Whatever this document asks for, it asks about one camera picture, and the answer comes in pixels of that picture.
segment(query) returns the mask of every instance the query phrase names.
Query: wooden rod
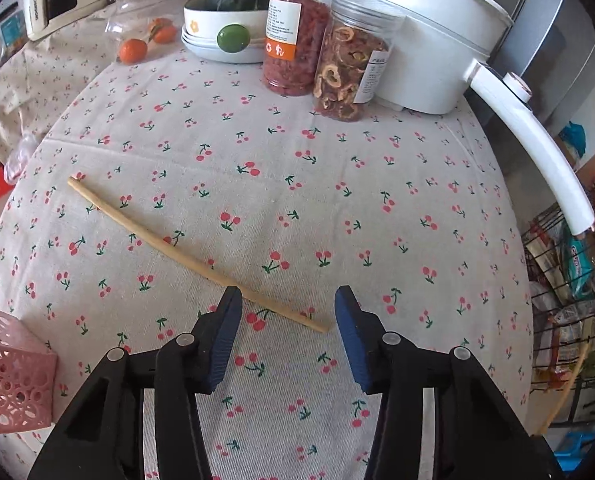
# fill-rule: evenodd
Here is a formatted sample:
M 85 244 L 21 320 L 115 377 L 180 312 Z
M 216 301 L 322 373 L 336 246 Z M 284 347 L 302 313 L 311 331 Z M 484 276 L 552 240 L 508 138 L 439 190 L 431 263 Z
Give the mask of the wooden rod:
M 567 383 L 564 385 L 564 388 L 562 389 L 562 393 L 560 394 L 560 398 L 557 399 L 555 406 L 552 407 L 551 412 L 548 414 L 545 421 L 539 427 L 536 434 L 538 434 L 538 435 L 546 434 L 546 430 L 548 430 L 548 427 L 555 420 L 555 417 L 562 409 L 562 406 L 564 406 L 566 397 L 569 396 L 569 393 L 571 392 L 571 388 L 573 387 L 573 383 L 575 382 L 575 379 L 577 379 L 577 376 L 580 373 L 581 366 L 584 362 L 584 359 L 586 359 L 586 354 L 589 352 L 590 346 L 591 346 L 591 343 L 589 341 L 585 341 L 584 343 L 582 343 L 580 345 L 580 355 L 578 357 L 577 362 L 575 363 L 575 367 L 573 368 L 573 373 L 572 373 L 571 377 L 569 378 L 569 380 L 567 381 Z
M 246 298 L 247 300 L 251 300 L 253 303 L 257 303 L 260 306 L 263 306 L 264 308 L 267 308 L 275 312 L 276 314 L 279 314 L 280 316 L 284 316 L 299 324 L 312 328 L 313 330 L 317 330 L 317 332 L 328 332 L 328 328 L 320 325 L 312 319 L 308 319 L 308 317 L 298 314 L 297 312 L 291 310 L 283 303 L 273 300 L 265 296 L 264 294 L 260 294 L 259 292 L 255 292 L 254 290 L 250 290 L 250 288 L 236 283 L 233 279 L 229 278 L 228 276 L 220 274 L 216 270 L 211 269 L 211 267 L 205 264 L 204 262 L 200 262 L 192 256 L 188 256 L 187 254 L 182 253 L 178 248 L 166 243 L 164 240 L 162 240 L 161 237 L 155 235 L 147 228 L 131 220 L 105 200 L 102 200 L 99 196 L 97 196 L 90 189 L 85 187 L 84 184 L 82 184 L 80 181 L 73 178 L 72 176 L 68 178 L 68 185 L 71 186 L 75 191 L 77 191 L 77 193 L 82 195 L 86 200 L 91 202 L 105 215 L 111 217 L 118 224 L 125 227 L 130 233 L 135 233 L 139 238 L 144 240 L 151 247 L 157 249 L 161 253 L 166 254 L 166 256 L 175 260 L 178 264 L 181 264 L 187 269 L 197 272 L 200 276 L 205 277 L 207 280 L 210 280 L 211 282 L 216 283 L 217 285 L 221 285 L 224 287 L 229 285 L 237 286 L 242 291 L 242 296 L 244 298 Z

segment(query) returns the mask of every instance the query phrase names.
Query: plastic jar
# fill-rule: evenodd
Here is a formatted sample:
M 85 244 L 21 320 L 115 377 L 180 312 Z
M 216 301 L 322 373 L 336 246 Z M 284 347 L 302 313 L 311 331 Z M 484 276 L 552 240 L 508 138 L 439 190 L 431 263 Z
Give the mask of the plastic jar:
M 331 0 L 270 0 L 262 82 L 287 96 L 309 94 Z
M 116 42 L 117 57 L 126 64 L 156 59 L 178 41 L 186 0 L 116 0 L 106 34 Z
M 384 0 L 333 0 L 315 76 L 315 109 L 359 121 L 386 67 L 404 9 Z

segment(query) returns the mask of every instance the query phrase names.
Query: pink plastic basket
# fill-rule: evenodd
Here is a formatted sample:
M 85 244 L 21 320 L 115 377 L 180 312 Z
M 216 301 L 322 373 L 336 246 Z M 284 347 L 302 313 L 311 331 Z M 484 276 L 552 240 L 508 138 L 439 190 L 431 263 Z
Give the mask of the pink plastic basket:
M 50 426 L 57 355 L 0 311 L 0 433 Z

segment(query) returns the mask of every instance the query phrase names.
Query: tablecloth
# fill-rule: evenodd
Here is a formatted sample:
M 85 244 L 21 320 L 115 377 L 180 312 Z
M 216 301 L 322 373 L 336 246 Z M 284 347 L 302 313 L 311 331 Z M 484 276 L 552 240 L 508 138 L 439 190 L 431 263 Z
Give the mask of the tablecloth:
M 61 113 L 114 59 L 104 40 L 109 9 L 27 43 L 0 68 L 0 160 L 22 135 L 41 140 Z
M 85 202 L 72 175 L 304 316 L 333 324 L 335 290 L 349 284 L 387 330 L 438 351 L 467 346 L 522 420 L 532 353 L 523 248 L 466 101 L 446 116 L 371 105 L 346 124 L 322 118 L 309 96 L 267 91 L 260 75 L 184 49 L 113 63 L 36 151 L 0 219 L 0 309 L 59 355 L 54 418 L 108 349 L 158 348 L 223 293 Z M 216 478 L 364 475 L 379 396 L 354 383 L 336 328 L 322 335 L 245 301 L 226 377 L 198 397 Z M 0 436 L 14 478 L 48 431 Z M 421 478 L 431 477 L 429 434 Z

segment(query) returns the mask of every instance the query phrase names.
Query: packaged food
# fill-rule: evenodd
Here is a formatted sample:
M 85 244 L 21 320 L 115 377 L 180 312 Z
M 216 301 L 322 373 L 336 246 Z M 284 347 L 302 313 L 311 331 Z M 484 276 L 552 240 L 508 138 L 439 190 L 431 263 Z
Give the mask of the packaged food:
M 331 0 L 270 0 L 262 82 L 287 96 L 313 91 Z
M 359 121 L 375 94 L 402 11 L 383 0 L 333 0 L 315 75 L 315 110 Z
M 572 236 L 568 225 L 564 229 L 561 261 L 573 298 L 582 300 L 588 297 L 589 292 L 584 290 L 584 285 L 591 278 L 593 265 L 587 256 L 586 241 L 578 240 Z
M 135 64 L 168 53 L 181 38 L 185 0 L 116 0 L 106 34 L 116 43 L 117 60 Z
M 6 61 L 28 41 L 24 11 L 15 2 L 0 13 L 0 42 L 4 46 Z

